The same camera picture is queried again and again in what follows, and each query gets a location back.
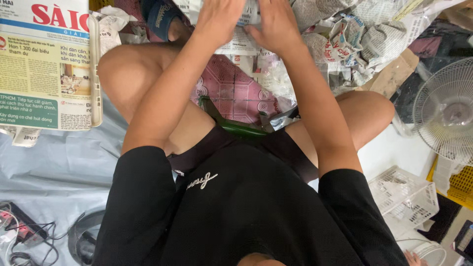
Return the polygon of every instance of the white cable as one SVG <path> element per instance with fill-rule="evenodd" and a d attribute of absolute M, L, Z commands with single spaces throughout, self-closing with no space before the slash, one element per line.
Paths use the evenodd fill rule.
<path fill-rule="evenodd" d="M 10 241 L 10 244 L 9 244 L 8 247 L 7 247 L 7 251 L 5 252 L 5 261 L 7 262 L 8 265 L 14 266 L 14 265 L 12 265 L 12 264 L 10 263 L 10 260 L 8 259 L 8 251 L 10 250 L 10 247 L 11 247 L 11 245 L 13 244 L 13 242 L 16 242 L 16 240 L 17 240 L 18 232 L 19 232 L 19 230 L 20 230 L 20 228 L 19 228 L 20 223 L 18 222 L 18 219 L 16 218 L 16 216 L 14 216 L 13 214 L 11 214 L 11 205 L 10 205 L 10 203 L 8 203 L 8 202 L 0 202 L 0 203 L 6 203 L 6 204 L 8 204 L 8 206 L 10 207 L 10 212 L 4 211 L 4 210 L 0 210 L 0 212 L 4 212 L 4 213 L 10 214 L 10 215 L 15 219 L 15 221 L 17 222 L 17 233 L 16 233 L 16 235 L 15 235 L 15 238 Z"/>

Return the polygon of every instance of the white fan guard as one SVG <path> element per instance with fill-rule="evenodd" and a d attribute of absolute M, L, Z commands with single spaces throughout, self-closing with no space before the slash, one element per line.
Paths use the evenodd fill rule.
<path fill-rule="evenodd" d="M 473 57 L 430 77 L 414 101 L 415 130 L 436 153 L 473 166 Z"/>

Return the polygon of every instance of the pink plastic mat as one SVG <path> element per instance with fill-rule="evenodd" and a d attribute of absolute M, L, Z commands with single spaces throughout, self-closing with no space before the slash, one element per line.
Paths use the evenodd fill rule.
<path fill-rule="evenodd" d="M 123 9 L 139 21 L 131 26 L 144 27 L 139 0 L 115 0 L 115 7 Z M 148 30 L 151 42 L 161 40 Z M 224 55 L 213 55 L 202 73 L 199 86 L 196 86 L 190 99 L 197 103 L 199 96 L 209 96 L 224 118 L 245 123 L 260 124 L 259 112 L 269 117 L 280 113 L 278 102 L 273 95 L 248 77 Z"/>

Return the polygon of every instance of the embroidered text on shirt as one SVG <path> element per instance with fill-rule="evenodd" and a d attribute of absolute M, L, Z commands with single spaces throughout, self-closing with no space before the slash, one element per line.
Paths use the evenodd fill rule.
<path fill-rule="evenodd" d="M 205 174 L 205 177 L 204 177 L 204 178 L 198 178 L 198 179 L 194 180 L 192 183 L 190 183 L 190 184 L 187 186 L 187 189 L 189 189 L 190 187 L 193 187 L 193 186 L 196 185 L 196 184 L 200 184 L 200 183 L 203 183 L 203 184 L 201 185 L 201 189 L 204 189 L 204 187 L 205 187 L 205 185 L 207 184 L 207 182 L 208 182 L 210 179 L 212 179 L 212 178 L 214 178 L 214 177 L 216 177 L 216 176 L 218 176 L 218 174 L 215 174 L 215 175 L 213 175 L 213 176 L 210 176 L 210 172 L 208 172 L 207 174 Z"/>

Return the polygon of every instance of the white plastic basket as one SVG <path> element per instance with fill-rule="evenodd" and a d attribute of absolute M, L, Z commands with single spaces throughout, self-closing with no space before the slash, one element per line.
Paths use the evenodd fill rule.
<path fill-rule="evenodd" d="M 391 231 L 414 229 L 438 212 L 435 184 L 398 166 L 369 182 L 369 189 Z"/>

